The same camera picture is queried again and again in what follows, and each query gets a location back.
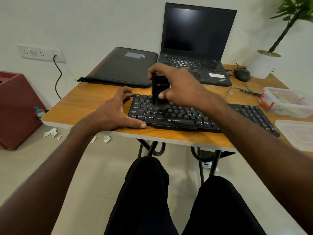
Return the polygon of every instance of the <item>white wall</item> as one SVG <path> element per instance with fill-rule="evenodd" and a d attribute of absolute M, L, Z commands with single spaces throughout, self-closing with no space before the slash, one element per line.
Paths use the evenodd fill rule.
<path fill-rule="evenodd" d="M 0 0 L 0 69 L 23 73 L 49 109 L 58 102 L 53 63 L 22 59 L 17 44 L 61 48 L 67 64 L 61 97 L 114 47 L 159 52 L 165 2 L 238 10 L 223 63 L 248 63 L 257 49 L 269 49 L 286 22 L 269 20 L 273 0 Z M 311 91 L 313 24 L 299 21 L 277 48 L 283 55 L 276 76 L 290 88 Z"/>

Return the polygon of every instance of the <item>laptop screen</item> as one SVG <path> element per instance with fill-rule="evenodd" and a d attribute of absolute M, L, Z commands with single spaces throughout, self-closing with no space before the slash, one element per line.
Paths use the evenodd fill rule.
<path fill-rule="evenodd" d="M 162 50 L 221 60 L 236 13 L 235 10 L 166 3 Z"/>

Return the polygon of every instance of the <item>hand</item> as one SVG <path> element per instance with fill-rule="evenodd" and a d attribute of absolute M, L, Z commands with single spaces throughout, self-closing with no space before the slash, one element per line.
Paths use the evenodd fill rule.
<path fill-rule="evenodd" d="M 204 105 L 210 102 L 226 103 L 219 95 L 205 89 L 186 68 L 169 67 L 161 63 L 155 63 L 148 70 L 148 78 L 151 73 L 159 72 L 166 76 L 171 87 L 159 94 L 160 99 L 169 101 L 183 107 L 194 107 L 202 110 Z"/>
<path fill-rule="evenodd" d="M 145 122 L 126 116 L 123 103 L 134 96 L 130 87 L 120 87 L 113 98 L 105 100 L 96 111 L 89 114 L 85 122 L 92 125 L 96 131 L 107 131 L 118 127 L 145 128 Z"/>

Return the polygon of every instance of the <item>zebronics logo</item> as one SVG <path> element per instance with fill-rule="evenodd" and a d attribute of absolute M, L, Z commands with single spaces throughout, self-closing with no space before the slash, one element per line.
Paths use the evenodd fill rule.
<path fill-rule="evenodd" d="M 182 122 L 182 120 L 167 120 L 167 121 Z"/>

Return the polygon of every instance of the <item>plastic container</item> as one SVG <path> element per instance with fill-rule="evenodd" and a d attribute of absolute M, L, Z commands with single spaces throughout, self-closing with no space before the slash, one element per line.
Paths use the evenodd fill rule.
<path fill-rule="evenodd" d="M 34 107 L 34 109 L 38 119 L 41 120 L 41 117 L 45 115 L 45 111 L 43 109 L 40 109 L 38 106 Z"/>
<path fill-rule="evenodd" d="M 264 87 L 260 102 L 272 114 L 300 118 L 313 114 L 313 97 L 299 90 Z"/>
<path fill-rule="evenodd" d="M 313 122 L 276 120 L 275 126 L 296 149 L 313 152 Z"/>

